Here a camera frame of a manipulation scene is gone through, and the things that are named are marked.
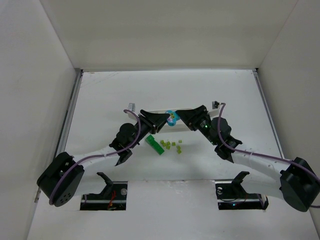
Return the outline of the green lego brick stack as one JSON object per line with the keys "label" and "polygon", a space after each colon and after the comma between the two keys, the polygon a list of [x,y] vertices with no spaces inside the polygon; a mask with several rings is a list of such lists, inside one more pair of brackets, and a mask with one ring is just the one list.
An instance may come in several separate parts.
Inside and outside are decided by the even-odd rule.
{"label": "green lego brick stack", "polygon": [[145,138],[145,142],[153,149],[158,155],[162,155],[165,150],[161,147],[161,145],[155,140],[155,138],[150,134]]}

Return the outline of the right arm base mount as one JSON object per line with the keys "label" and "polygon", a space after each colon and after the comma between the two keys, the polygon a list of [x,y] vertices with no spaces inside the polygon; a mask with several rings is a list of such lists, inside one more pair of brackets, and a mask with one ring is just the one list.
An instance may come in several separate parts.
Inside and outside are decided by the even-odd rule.
{"label": "right arm base mount", "polygon": [[269,206],[266,195],[259,193],[247,193],[242,187],[244,178],[249,175],[248,171],[241,171],[233,179],[215,181],[215,193],[217,206],[222,210],[263,210]]}

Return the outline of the teal frog flower lego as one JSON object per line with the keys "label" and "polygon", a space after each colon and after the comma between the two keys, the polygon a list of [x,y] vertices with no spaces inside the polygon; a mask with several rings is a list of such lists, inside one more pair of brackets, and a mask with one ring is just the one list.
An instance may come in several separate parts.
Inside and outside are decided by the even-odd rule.
{"label": "teal frog flower lego", "polygon": [[177,121],[180,120],[179,115],[173,110],[167,110],[165,113],[169,114],[169,117],[167,118],[166,122],[170,127],[175,126],[177,124]]}

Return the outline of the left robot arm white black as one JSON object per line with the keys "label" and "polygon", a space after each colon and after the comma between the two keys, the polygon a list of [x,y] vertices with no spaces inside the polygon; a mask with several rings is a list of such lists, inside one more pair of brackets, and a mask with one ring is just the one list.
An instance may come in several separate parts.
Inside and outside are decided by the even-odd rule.
{"label": "left robot arm white black", "polygon": [[145,110],[141,110],[139,115],[128,109],[124,112],[131,114],[136,123],[122,124],[109,145],[84,156],[61,152],[40,175],[36,184],[48,197],[50,205],[61,207],[71,200],[77,194],[85,171],[95,164],[104,161],[108,166],[123,164],[132,156],[131,149],[146,135],[158,133],[170,116],[168,113],[151,113]]}

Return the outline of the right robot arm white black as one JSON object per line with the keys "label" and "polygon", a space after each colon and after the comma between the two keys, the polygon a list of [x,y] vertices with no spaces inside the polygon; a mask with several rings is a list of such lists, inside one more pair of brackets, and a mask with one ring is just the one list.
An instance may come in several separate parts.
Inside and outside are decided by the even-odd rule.
{"label": "right robot arm white black", "polygon": [[300,157],[288,160],[266,155],[247,147],[231,135],[232,128],[222,117],[225,106],[225,103],[220,103],[219,114],[214,118],[204,105],[177,110],[176,114],[191,131],[200,131],[222,160],[247,166],[271,179],[254,180],[245,172],[242,179],[233,180],[245,192],[270,195],[284,200],[297,211],[307,212],[320,193],[320,179],[307,161]]}

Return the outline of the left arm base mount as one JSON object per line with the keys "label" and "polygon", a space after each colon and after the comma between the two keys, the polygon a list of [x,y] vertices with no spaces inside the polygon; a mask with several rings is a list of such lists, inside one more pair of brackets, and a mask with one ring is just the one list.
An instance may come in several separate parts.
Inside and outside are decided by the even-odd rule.
{"label": "left arm base mount", "polygon": [[88,193],[81,197],[80,211],[125,211],[127,206],[127,181],[112,181],[103,172],[97,172],[104,181],[99,193]]}

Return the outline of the white three-compartment tray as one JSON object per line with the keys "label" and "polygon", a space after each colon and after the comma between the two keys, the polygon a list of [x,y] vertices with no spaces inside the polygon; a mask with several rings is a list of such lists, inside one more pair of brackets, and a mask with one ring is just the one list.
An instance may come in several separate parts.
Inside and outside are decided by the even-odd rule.
{"label": "white three-compartment tray", "polygon": [[[165,114],[165,113],[170,114],[170,117],[167,120],[166,124],[160,130],[161,133],[174,133],[174,132],[188,131],[189,130],[188,126],[186,126],[182,122],[180,117],[176,114],[177,110],[191,110],[191,108],[181,108],[181,109],[173,109],[173,110],[151,110],[149,112],[153,114]],[[211,118],[217,117],[220,113],[220,107],[209,110],[208,113]],[[130,119],[135,119],[134,116],[130,115],[129,113],[127,114]]]}

